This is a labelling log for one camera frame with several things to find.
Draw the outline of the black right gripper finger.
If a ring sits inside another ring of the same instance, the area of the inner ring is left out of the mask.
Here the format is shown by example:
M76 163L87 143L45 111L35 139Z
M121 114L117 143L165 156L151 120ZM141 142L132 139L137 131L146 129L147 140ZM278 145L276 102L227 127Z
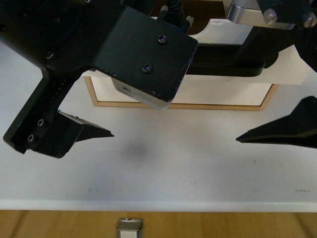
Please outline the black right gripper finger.
M241 143L285 144L317 147L317 98L302 99L291 114L271 121L236 138Z

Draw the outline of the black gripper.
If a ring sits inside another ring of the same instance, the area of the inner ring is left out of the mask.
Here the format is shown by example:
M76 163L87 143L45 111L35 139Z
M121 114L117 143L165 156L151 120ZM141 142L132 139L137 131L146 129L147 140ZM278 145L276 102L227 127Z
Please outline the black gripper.
M93 61L126 7L149 17L153 0L3 0L0 40L37 66L42 80L4 141L20 153L38 152L58 108Z

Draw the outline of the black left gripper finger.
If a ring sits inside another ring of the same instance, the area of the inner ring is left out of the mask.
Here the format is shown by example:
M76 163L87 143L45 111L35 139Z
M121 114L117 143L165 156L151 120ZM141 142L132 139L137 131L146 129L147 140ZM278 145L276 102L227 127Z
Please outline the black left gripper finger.
M74 143L103 137L113 137L113 134L94 123L58 111L53 127L40 143L38 152L60 159Z

